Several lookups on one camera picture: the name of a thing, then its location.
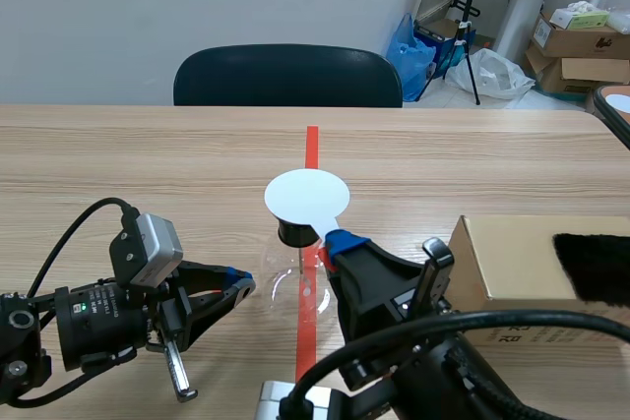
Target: red object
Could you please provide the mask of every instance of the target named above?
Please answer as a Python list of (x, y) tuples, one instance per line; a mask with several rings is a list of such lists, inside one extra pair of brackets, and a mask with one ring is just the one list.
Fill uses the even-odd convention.
[[(307, 169), (319, 168), (319, 128), (306, 127)], [(304, 277), (299, 280), (295, 380), (317, 362), (317, 249), (304, 249)]]

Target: cardboard box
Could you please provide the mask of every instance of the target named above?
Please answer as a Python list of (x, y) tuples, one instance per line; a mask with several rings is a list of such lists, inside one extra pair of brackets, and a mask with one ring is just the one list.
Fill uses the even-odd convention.
[[(630, 309), (585, 303), (553, 248), (557, 233), (630, 236), (630, 219), (621, 216), (462, 216), (449, 247), (455, 257), (446, 297), (463, 312), (505, 309), (571, 310), (630, 323)], [(620, 344), (586, 330), (556, 327), (508, 327), (468, 331), (477, 345)]]
[(540, 15), (533, 40), (545, 57), (630, 59), (630, 34), (611, 27), (564, 30)]
[(565, 30), (594, 29), (606, 25), (609, 16), (606, 10), (579, 13), (567, 9), (556, 9), (549, 22)]
[(630, 83), (630, 61), (621, 59), (551, 58), (530, 46), (525, 71), (536, 79), (536, 88), (563, 100), (584, 101), (602, 84)]

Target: white plastic bag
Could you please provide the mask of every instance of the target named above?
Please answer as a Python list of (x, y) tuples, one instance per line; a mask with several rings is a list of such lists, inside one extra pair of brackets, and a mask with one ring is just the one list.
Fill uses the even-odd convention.
[[(523, 70), (513, 62), (489, 49), (480, 49), (471, 56), (472, 73), (477, 92), (490, 97), (512, 99), (523, 95), (534, 86)], [(466, 60), (449, 69), (446, 82), (457, 88), (473, 92), (471, 75)]]

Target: screw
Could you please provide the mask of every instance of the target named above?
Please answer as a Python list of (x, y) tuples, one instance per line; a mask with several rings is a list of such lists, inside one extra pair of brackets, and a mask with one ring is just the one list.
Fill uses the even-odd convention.
[(26, 374), (28, 369), (27, 363), (19, 359), (9, 364), (7, 367), (7, 377), (10, 379), (18, 378)]

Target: black office chair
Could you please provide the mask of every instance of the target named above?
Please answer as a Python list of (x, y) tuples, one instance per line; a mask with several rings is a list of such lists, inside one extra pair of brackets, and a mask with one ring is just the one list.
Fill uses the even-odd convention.
[(179, 67), (175, 105), (402, 107), (401, 80), (378, 54), (309, 44), (210, 48)]

